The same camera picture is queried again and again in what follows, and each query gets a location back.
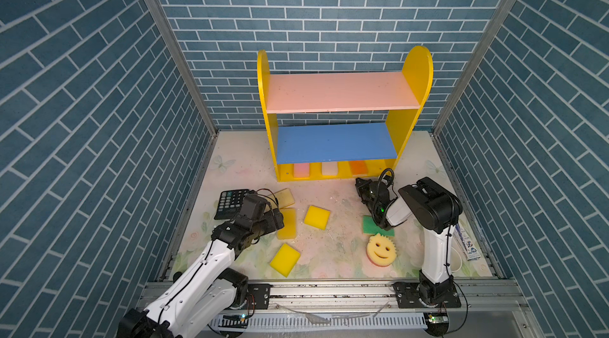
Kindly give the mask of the orange sponge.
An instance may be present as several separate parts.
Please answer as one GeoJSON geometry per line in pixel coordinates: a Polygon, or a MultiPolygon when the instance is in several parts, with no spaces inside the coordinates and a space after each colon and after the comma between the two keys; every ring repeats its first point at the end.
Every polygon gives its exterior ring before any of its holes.
{"type": "Polygon", "coordinates": [[[364,160],[350,161],[349,166],[353,176],[366,176],[369,172],[368,166],[364,160]]]}

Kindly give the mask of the yellow sponge rectangle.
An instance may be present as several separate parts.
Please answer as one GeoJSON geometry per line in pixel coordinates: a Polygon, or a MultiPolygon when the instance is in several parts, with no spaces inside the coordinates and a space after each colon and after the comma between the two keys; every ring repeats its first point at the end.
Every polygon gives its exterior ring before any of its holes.
{"type": "Polygon", "coordinates": [[[297,211],[294,208],[282,209],[284,227],[277,231],[280,241],[293,240],[297,236],[297,211]]]}

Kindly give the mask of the green sponge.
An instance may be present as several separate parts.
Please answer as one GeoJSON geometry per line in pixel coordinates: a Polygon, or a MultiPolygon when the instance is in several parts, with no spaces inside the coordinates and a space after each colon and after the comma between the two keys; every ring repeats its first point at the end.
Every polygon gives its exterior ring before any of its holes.
{"type": "Polygon", "coordinates": [[[371,216],[364,216],[363,217],[363,233],[366,235],[381,235],[381,236],[388,236],[388,237],[394,237],[395,236],[395,232],[393,229],[390,230],[384,230],[380,227],[378,227],[375,223],[374,220],[372,219],[371,216]]]}

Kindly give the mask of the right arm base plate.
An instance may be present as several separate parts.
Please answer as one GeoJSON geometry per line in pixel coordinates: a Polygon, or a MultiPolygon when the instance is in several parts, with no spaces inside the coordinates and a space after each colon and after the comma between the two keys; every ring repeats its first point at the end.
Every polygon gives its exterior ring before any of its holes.
{"type": "Polygon", "coordinates": [[[455,284],[425,282],[395,282],[393,290],[400,309],[439,308],[459,309],[462,302],[455,284]]]}

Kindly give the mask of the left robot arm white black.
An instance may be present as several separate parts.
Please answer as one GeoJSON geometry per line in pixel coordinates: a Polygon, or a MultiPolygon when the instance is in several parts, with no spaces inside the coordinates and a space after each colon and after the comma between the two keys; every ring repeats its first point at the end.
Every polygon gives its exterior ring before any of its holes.
{"type": "Polygon", "coordinates": [[[274,194],[250,190],[236,215],[216,226],[209,243],[193,264],[143,310],[130,309],[120,320],[118,337],[194,337],[226,309],[242,306],[247,321],[256,300],[248,277],[231,268],[243,251],[284,227],[274,194]]]}

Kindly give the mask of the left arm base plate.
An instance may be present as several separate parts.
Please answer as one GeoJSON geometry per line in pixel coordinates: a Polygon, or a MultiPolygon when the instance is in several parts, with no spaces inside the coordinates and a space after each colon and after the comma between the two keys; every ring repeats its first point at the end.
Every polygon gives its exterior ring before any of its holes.
{"type": "Polygon", "coordinates": [[[253,283],[246,287],[238,287],[236,297],[228,309],[268,309],[271,299],[271,285],[268,283],[253,283]]]}

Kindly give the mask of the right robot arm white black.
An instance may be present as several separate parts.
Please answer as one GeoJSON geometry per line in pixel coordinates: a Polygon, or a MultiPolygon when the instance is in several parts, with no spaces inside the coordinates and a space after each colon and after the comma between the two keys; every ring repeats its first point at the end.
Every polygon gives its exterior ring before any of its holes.
{"type": "Polygon", "coordinates": [[[446,302],[456,291],[450,268],[453,236],[462,214],[456,195],[429,177],[396,190],[386,168],[376,180],[355,179],[355,189],[374,225],[389,231],[410,217],[423,227],[423,265],[417,292],[427,307],[446,302]]]}

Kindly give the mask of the beige pale pink sponge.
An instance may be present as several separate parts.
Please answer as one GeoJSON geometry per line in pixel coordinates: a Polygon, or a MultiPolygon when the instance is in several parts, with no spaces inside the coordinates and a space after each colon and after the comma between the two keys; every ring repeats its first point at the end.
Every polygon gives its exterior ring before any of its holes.
{"type": "Polygon", "coordinates": [[[336,177],[339,175],[339,165],[337,162],[323,162],[321,172],[324,177],[336,177]]]}

